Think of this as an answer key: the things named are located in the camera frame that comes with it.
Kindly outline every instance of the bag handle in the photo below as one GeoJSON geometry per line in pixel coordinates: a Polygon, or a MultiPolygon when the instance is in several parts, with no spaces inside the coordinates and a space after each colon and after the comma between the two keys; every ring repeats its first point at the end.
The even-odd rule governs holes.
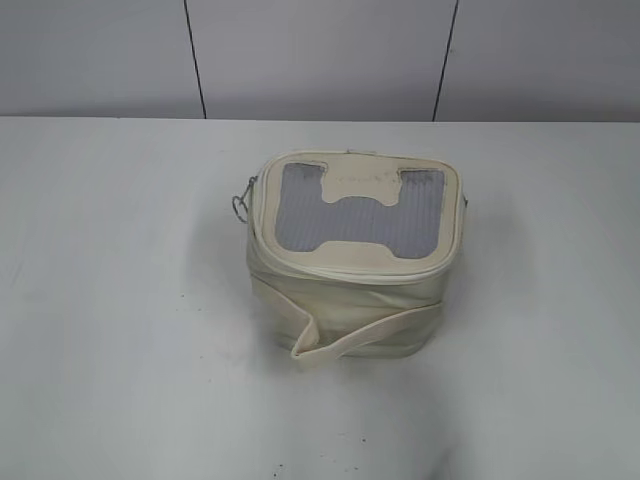
{"type": "Polygon", "coordinates": [[[336,360],[358,347],[384,340],[394,333],[424,321],[425,312],[442,306],[442,302],[439,302],[434,305],[396,313],[365,325],[329,345],[319,345],[320,331],[313,315],[300,308],[270,285],[255,277],[252,278],[254,279],[253,286],[256,293],[274,307],[280,315],[298,323],[299,326],[304,325],[302,333],[291,350],[291,358],[303,368],[315,367],[336,360]]]}

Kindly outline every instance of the cosmetic bag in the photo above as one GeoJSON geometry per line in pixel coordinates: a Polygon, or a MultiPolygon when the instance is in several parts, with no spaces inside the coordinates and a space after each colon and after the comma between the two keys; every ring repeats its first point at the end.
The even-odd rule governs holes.
{"type": "Polygon", "coordinates": [[[441,323],[466,210],[453,167],[294,152],[267,163],[233,208],[248,224],[253,291],[301,365],[410,355],[441,323]]]}

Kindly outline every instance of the bag lid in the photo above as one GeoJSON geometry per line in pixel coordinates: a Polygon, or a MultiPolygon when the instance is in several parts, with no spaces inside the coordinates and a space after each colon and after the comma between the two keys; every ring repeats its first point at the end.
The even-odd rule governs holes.
{"type": "Polygon", "coordinates": [[[442,162],[357,152],[300,152],[265,166],[254,230],[288,267],[411,275],[448,264],[463,204],[442,162]]]}

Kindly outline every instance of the gray mesh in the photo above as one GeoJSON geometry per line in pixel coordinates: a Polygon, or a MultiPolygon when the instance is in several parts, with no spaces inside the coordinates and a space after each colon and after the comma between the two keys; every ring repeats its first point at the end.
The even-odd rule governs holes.
{"type": "Polygon", "coordinates": [[[368,197],[322,200],[324,168],[303,163],[285,166],[276,218],[276,238],[285,249],[311,252],[327,241],[386,245],[397,258],[424,258],[438,244],[444,173],[401,171],[396,205],[368,197]]]}

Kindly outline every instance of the white wall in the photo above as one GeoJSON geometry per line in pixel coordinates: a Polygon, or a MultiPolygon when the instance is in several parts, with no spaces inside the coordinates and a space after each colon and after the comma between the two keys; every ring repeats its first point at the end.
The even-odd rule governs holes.
{"type": "Polygon", "coordinates": [[[189,0],[210,118],[431,120],[454,0],[189,0]]]}
{"type": "Polygon", "coordinates": [[[640,121],[640,2],[460,0],[437,119],[640,121]]]}
{"type": "Polygon", "coordinates": [[[202,118],[181,1],[2,0],[0,115],[202,118]]]}
{"type": "MultiPolygon", "coordinates": [[[[209,118],[431,120],[455,0],[187,0],[209,118]]],[[[640,121],[638,0],[460,0],[438,120],[640,121]]],[[[183,0],[0,0],[0,115],[202,118],[183,0]]]]}

